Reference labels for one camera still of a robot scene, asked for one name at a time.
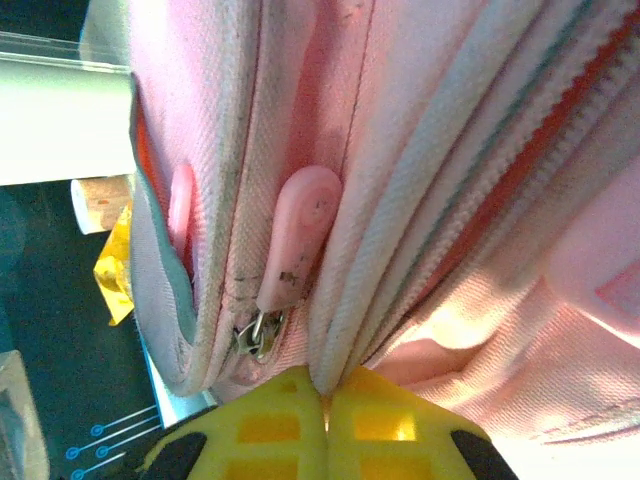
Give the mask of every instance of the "yellow package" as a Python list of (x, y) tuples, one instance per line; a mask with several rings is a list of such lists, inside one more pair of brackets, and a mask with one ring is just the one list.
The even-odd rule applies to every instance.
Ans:
[(93, 268), (93, 275), (111, 312), (111, 326), (118, 325), (133, 310), (129, 267), (130, 233), (131, 202), (122, 210)]

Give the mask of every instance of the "pink backpack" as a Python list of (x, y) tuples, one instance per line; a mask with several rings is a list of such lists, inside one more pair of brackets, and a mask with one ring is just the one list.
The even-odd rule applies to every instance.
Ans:
[(611, 474), (594, 444), (628, 461), (637, 2), (136, 0), (130, 15), (133, 293), (173, 391), (229, 401), (308, 364), (328, 393), (365, 364), (478, 422), (522, 478), (537, 448), (562, 446), (564, 464), (539, 466), (565, 475), (587, 458)]

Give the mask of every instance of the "zipper pull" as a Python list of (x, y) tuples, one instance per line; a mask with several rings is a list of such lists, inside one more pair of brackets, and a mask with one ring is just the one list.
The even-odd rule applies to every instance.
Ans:
[(258, 311), (235, 332), (238, 353), (264, 357), (273, 347), (285, 312), (301, 298), (318, 253), (333, 225), (342, 184), (330, 169), (310, 166), (286, 181), (273, 218), (267, 266), (256, 299)]
[(171, 199), (167, 229), (169, 240), (180, 261), (185, 263), (189, 218), (193, 197), (193, 170), (189, 165), (178, 165), (171, 179)]

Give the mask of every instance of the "seam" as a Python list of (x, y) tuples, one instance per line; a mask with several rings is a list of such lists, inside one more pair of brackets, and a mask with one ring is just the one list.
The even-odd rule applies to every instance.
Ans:
[[(609, 405), (608, 407), (596, 413), (592, 413), (580, 420), (576, 420), (565, 426), (544, 430), (542, 433), (531, 437), (531, 440), (540, 440), (544, 436), (562, 434), (563, 432), (566, 432), (566, 434), (577, 433), (575, 430), (593, 427), (605, 422), (615, 421), (616, 419), (621, 418), (624, 414), (634, 410), (636, 411), (640, 410), (640, 397), (631, 398), (621, 403)], [(570, 440), (571, 439), (559, 439), (559, 440), (549, 439), (547, 440), (546, 443), (558, 443), (558, 442), (566, 442)]]
[(360, 62), (360, 72), (358, 74), (358, 85), (356, 87), (356, 98), (355, 101), (353, 102), (353, 109), (351, 111), (351, 120), (349, 121), (349, 130), (347, 131), (347, 138), (346, 141), (344, 142), (344, 151), (342, 152), (342, 165), (340, 168), (340, 173), (344, 173), (344, 166), (345, 163), (347, 161), (347, 155), (349, 152), (349, 146), (351, 145), (351, 140), (352, 140), (352, 136), (353, 136), (353, 126), (355, 124), (355, 119), (356, 119), (356, 111), (358, 110), (358, 104), (360, 102), (360, 96), (362, 94), (362, 80), (364, 78), (364, 67), (365, 67), (365, 62), (367, 60), (367, 53), (369, 51), (369, 47), (370, 47), (370, 40), (371, 40), (371, 30), (373, 29), (373, 16), (375, 15), (376, 12), (376, 5), (377, 5), (377, 1), (376, 0), (372, 0), (371, 2), (371, 12), (369, 13), (369, 24), (367, 25), (367, 34), (366, 34), (366, 40), (364, 42), (364, 48), (362, 49), (362, 61)]
[[(253, 114), (254, 114), (254, 107), (255, 107), (255, 95), (256, 95), (256, 90), (258, 88), (258, 70), (260, 67), (260, 52), (262, 49), (262, 30), (263, 30), (263, 22), (264, 22), (264, 1), (263, 0), (256, 0), (256, 2), (258, 3), (258, 28), (257, 28), (257, 32), (256, 32), (256, 55), (255, 55), (255, 64), (253, 67), (253, 86), (251, 89), (251, 101), (250, 101), (250, 105), (249, 105), (249, 114), (248, 114), (248, 119), (247, 119), (247, 134), (245, 136), (245, 140), (244, 140), (244, 149), (243, 149), (243, 154), (242, 154), (242, 164), (240, 166), (240, 178), (238, 180), (238, 188), (236, 190), (236, 194), (235, 194), (235, 201), (234, 201), (234, 205), (233, 205), (233, 213), (231, 214), (231, 228), (229, 230), (229, 238), (227, 241), (227, 255), (226, 255), (226, 260), (224, 262), (224, 272), (225, 274), (222, 276), (222, 282), (221, 284), (218, 286), (218, 290), (220, 291), (220, 303), (218, 305), (218, 313), (216, 315), (216, 326), (215, 326), (215, 332), (214, 332), (214, 336), (213, 336), (213, 340), (212, 340), (212, 344), (211, 344), (211, 351), (209, 352), (209, 358), (208, 358), (208, 362), (207, 362), (207, 368), (205, 370), (205, 376), (203, 378), (202, 381), (202, 385), (201, 387), (205, 387), (206, 388), (206, 381), (207, 378), (209, 378), (210, 373), (211, 373), (211, 361), (213, 359), (213, 354), (215, 351), (215, 344), (217, 341), (217, 331), (218, 331), (218, 327), (219, 327), (219, 318), (220, 315), (222, 313), (222, 309), (223, 309), (223, 298), (226, 295), (226, 292), (224, 291), (225, 289), (225, 285), (227, 283), (227, 269), (229, 267), (229, 249), (231, 248), (231, 241), (233, 239), (233, 232), (234, 232), (234, 226), (235, 226), (235, 218), (236, 218), (236, 211), (238, 209), (238, 197), (240, 196), (240, 189), (242, 188), (242, 178), (244, 176), (245, 173), (245, 163), (246, 163), (246, 158), (247, 158), (247, 150), (248, 150), (248, 144), (249, 144), (249, 139), (251, 138), (251, 132), (252, 129), (254, 128), (254, 123), (255, 123), (255, 119), (253, 118)], [(220, 368), (219, 371), (222, 371), (225, 367), (225, 364), (227, 363), (229, 358), (229, 355), (227, 354), (225, 356), (225, 358), (223, 358), (222, 363), (220, 364)]]
[(244, 301), (246, 301), (246, 300), (252, 300), (252, 301), (253, 301), (253, 300), (256, 300), (256, 299), (258, 298), (258, 296), (257, 296), (257, 295), (244, 295), (244, 296), (242, 296), (242, 295), (239, 295), (239, 296), (231, 295), (231, 294), (230, 294), (230, 293), (228, 293), (226, 290), (224, 290), (222, 294), (223, 294), (227, 299), (230, 299), (230, 300), (236, 300), (236, 301), (238, 301), (238, 302), (244, 302)]

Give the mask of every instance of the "stitching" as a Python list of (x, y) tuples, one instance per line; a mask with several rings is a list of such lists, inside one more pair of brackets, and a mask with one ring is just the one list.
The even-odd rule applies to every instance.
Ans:
[(229, 293), (227, 293), (226, 291), (224, 292), (224, 296), (227, 297), (227, 299), (236, 300), (238, 302), (242, 302), (242, 301), (245, 301), (245, 300), (255, 300), (255, 299), (258, 298), (257, 295), (236, 297), (234, 295), (229, 295)]
[[(234, 233), (234, 226), (235, 225), (235, 216), (236, 216), (236, 211), (238, 208), (238, 197), (240, 196), (240, 189), (242, 188), (242, 177), (246, 174), (245, 172), (245, 165), (246, 165), (246, 158), (247, 158), (247, 146), (249, 144), (249, 139), (251, 138), (251, 133), (253, 131), (253, 129), (255, 128), (255, 119), (254, 119), (254, 108), (255, 108), (255, 95), (256, 95), (256, 90), (258, 88), (258, 74), (259, 74), (259, 68), (260, 68), (260, 51), (261, 51), (261, 47), (262, 47), (262, 33), (263, 33), (263, 23), (265, 21), (264, 19), (264, 3), (263, 0), (256, 0), (256, 3), (258, 3), (258, 25), (256, 28), (256, 55), (255, 55), (255, 65), (254, 65), (254, 71), (253, 71), (253, 86), (252, 86), (252, 90), (251, 90), (251, 104), (249, 106), (249, 114), (248, 114), (248, 119), (247, 119), (247, 132), (246, 132), (246, 136), (245, 136), (245, 140), (244, 140), (244, 151), (242, 153), (242, 165), (240, 166), (239, 169), (239, 175), (240, 175), (240, 179), (238, 180), (238, 188), (236, 190), (236, 194), (235, 194), (235, 201), (234, 201), (234, 206), (233, 206), (233, 213), (231, 214), (231, 227), (229, 229), (229, 238), (228, 238), (228, 242), (227, 242), (227, 259), (225, 261), (225, 265), (224, 265), (224, 271), (225, 274), (223, 275), (223, 278), (221, 280), (220, 285), (218, 286), (221, 295), (220, 295), (220, 303), (218, 305), (218, 312), (216, 315), (216, 319), (220, 318), (220, 314), (222, 313), (222, 309), (223, 307), (223, 295), (226, 294), (225, 292), (225, 285), (227, 282), (227, 274), (226, 272), (228, 272), (228, 268), (229, 268), (229, 249), (231, 248), (231, 241), (233, 239), (233, 233)], [(214, 330), (214, 335), (213, 335), (213, 340), (212, 340), (212, 346), (211, 346), (211, 350), (209, 351), (209, 358), (208, 358), (208, 362), (207, 362), (207, 367), (205, 369), (205, 376), (201, 382), (201, 387), (204, 387), (204, 382), (206, 382), (207, 378), (210, 377), (210, 373), (211, 373), (211, 360), (213, 359), (213, 355), (214, 355), (214, 351), (215, 348), (213, 347), (213, 344), (215, 344), (215, 342), (218, 340), (217, 338), (217, 330), (218, 330), (218, 325), (216, 325), (215, 330)], [(220, 364), (220, 368), (219, 371), (222, 371), (227, 363), (228, 358), (225, 357), (222, 360), (222, 363)]]
[(251, 280), (260, 280), (261, 278), (262, 278), (262, 276), (260, 276), (260, 275), (253, 275), (251, 277), (237, 277), (237, 278), (234, 278), (233, 281), (234, 282), (238, 282), (238, 283), (242, 283), (242, 282), (248, 282), (248, 281), (251, 281)]
[(344, 171), (344, 165), (347, 161), (347, 155), (349, 152), (349, 145), (351, 144), (351, 139), (353, 135), (353, 126), (355, 124), (356, 119), (356, 111), (358, 110), (358, 104), (360, 102), (360, 95), (362, 93), (362, 80), (364, 78), (364, 66), (367, 59), (367, 51), (369, 50), (369, 42), (371, 40), (371, 30), (373, 29), (373, 17), (376, 11), (376, 0), (371, 1), (371, 13), (369, 14), (369, 25), (367, 26), (367, 35), (366, 40), (364, 42), (364, 48), (362, 50), (362, 62), (360, 63), (360, 72), (358, 74), (358, 86), (356, 87), (356, 99), (353, 102), (353, 111), (351, 112), (351, 121), (349, 122), (349, 131), (347, 132), (347, 139), (344, 142), (344, 152), (342, 153), (342, 171)]
[(569, 434), (572, 433), (572, 431), (579, 430), (581, 428), (593, 427), (604, 422), (615, 421), (625, 413), (633, 410), (640, 410), (640, 397), (631, 398), (625, 402), (610, 405), (597, 413), (588, 415), (565, 426), (545, 430), (538, 435), (534, 435), (531, 439), (536, 440), (544, 436), (562, 434), (563, 432)]

